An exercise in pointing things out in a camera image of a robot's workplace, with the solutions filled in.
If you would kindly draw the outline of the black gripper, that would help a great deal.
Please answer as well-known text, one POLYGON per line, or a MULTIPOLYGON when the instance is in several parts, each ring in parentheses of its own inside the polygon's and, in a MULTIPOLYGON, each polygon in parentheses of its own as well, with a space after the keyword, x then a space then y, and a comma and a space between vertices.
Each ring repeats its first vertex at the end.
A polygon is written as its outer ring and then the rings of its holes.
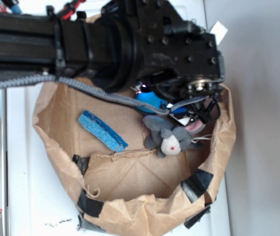
MULTIPOLYGON (((182 19, 169 1, 112 0, 103 6, 101 21, 112 32, 119 64, 106 90, 142 82, 168 101, 221 93, 224 60, 215 36, 182 19)), ((220 117, 216 97, 194 103, 192 109, 203 123, 220 117)))

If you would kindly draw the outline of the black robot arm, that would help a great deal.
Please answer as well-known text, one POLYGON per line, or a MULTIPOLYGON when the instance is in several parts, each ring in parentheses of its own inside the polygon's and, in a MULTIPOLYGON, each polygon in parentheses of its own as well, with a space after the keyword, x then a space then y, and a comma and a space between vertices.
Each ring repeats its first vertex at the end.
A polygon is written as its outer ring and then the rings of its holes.
POLYGON ((0 13, 0 89, 56 81, 155 114, 218 119, 224 61, 213 34, 167 0, 112 0, 93 23, 70 19, 78 5, 0 13))

